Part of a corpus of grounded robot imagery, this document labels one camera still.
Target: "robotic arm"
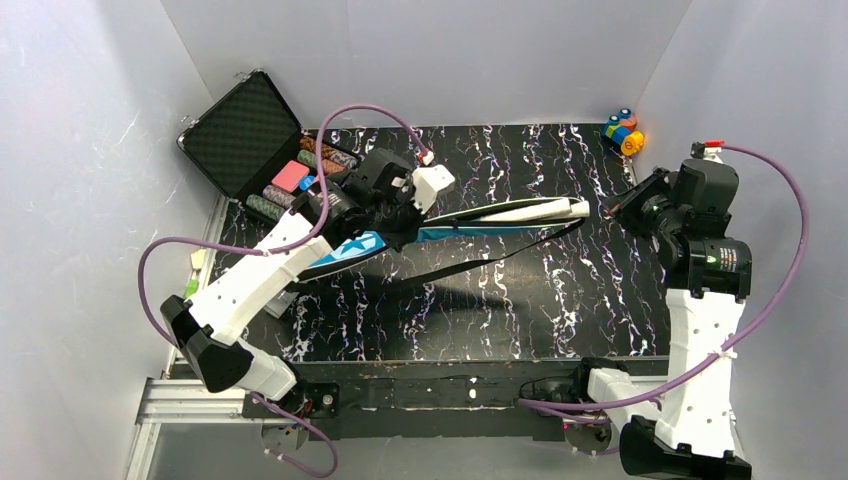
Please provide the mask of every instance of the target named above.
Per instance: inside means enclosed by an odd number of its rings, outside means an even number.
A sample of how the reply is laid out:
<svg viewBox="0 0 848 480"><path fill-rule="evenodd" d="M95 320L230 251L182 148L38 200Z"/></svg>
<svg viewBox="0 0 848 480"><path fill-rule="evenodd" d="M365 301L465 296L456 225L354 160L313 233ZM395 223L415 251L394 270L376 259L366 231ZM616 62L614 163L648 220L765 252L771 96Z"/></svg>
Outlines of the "robotic arm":
<svg viewBox="0 0 848 480"><path fill-rule="evenodd" d="M242 332L268 301L317 260L364 230L399 249L416 238L427 211L453 188L441 165L413 169L384 149L353 172L327 177L329 216L319 235L278 255L246 256L189 300L171 296L160 307L172 338L210 392L233 386L296 410L304 382L290 364L248 344ZM323 202L317 183L301 194L256 246L268 251L305 237Z"/></svg>
<svg viewBox="0 0 848 480"><path fill-rule="evenodd" d="M721 354L701 374L669 391L662 411L648 402L606 411L621 431L621 462L630 475L751 478L751 466L733 453L730 379L735 354L717 351L736 333L751 290L751 252L745 243L725 236L739 178L718 159L720 146L695 144L696 158L684 161L679 171L657 168L636 187L606 200L625 230L656 242L672 325L669 378L691 370L709 354ZM642 393L614 362L593 360L596 368L589 367L585 396L602 403Z"/></svg>

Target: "open case lid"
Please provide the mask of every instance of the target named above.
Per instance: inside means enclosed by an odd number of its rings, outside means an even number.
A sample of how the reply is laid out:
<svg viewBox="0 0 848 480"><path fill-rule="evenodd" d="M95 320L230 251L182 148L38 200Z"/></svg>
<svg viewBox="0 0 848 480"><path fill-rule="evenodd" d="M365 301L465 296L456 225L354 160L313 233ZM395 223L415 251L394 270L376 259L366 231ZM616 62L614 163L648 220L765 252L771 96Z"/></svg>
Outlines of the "open case lid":
<svg viewBox="0 0 848 480"><path fill-rule="evenodd" d="M224 195L243 199L257 172L294 136L301 136L300 122L257 69L193 122L177 145Z"/></svg>

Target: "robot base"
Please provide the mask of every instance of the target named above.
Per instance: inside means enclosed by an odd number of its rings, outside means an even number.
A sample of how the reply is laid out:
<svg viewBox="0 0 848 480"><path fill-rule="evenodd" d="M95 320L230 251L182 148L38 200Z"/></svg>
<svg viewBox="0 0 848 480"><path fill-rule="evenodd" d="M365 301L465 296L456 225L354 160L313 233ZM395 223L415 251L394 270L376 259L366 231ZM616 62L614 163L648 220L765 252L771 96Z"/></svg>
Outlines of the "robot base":
<svg viewBox="0 0 848 480"><path fill-rule="evenodd" d="M751 480L751 465L732 452L724 458L672 449L654 434L656 422L634 415L621 431L621 465L628 475L659 480Z"/></svg>

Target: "black table surface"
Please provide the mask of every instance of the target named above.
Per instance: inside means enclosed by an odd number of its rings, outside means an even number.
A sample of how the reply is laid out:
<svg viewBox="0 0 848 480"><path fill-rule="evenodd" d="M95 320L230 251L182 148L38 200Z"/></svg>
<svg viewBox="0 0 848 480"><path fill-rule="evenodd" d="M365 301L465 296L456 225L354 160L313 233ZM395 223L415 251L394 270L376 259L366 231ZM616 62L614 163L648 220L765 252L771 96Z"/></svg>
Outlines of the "black table surface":
<svg viewBox="0 0 848 480"><path fill-rule="evenodd" d="M487 267L382 297L387 279L464 260L500 257L536 237L451 238L386 252L317 280L338 293L301 294L281 318L261 312L246 338L292 361L510 360L667 355L662 270L649 242L625 233L601 200L631 185L602 125L426 127L424 143L456 177L435 213L539 196L588 200L577 232ZM416 158L403 130L332 132L364 154L374 147ZM230 203L221 243L253 246L269 228ZM239 259L219 252L212 278Z"/></svg>

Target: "stack of poker chips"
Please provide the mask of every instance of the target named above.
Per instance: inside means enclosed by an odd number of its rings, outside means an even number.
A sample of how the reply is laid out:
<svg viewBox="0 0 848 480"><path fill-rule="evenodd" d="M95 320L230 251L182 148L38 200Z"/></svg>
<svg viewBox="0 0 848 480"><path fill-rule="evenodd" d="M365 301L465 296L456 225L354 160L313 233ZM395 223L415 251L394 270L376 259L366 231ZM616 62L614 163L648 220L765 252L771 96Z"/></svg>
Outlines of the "stack of poker chips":
<svg viewBox="0 0 848 480"><path fill-rule="evenodd" d="M284 208L288 208L288 206L291 205L291 202L294 201L294 195L273 185L265 187L262 190L262 196L265 197L266 200L270 200Z"/></svg>
<svg viewBox="0 0 848 480"><path fill-rule="evenodd" d="M308 150L301 150L300 153L297 154L297 161L309 167L318 168L317 164L315 163L315 154ZM345 169L345 167L339 165L338 163L331 162L326 158L321 159L321 166L324 167L325 175L332 175L334 173L343 172Z"/></svg>
<svg viewBox="0 0 848 480"><path fill-rule="evenodd" d="M300 137L300 148L308 150L310 152L314 152L315 140L312 137ZM335 148L326 144L321 146L321 154L322 157L324 157L324 160L329 160L333 163L337 163L347 168L353 168L356 166L357 163L356 157L348 155L340 150L336 150Z"/></svg>
<svg viewBox="0 0 848 480"><path fill-rule="evenodd" d="M250 195L247 197L247 206L265 215L266 217L277 221L283 216L285 209L276 203L265 200L259 195Z"/></svg>

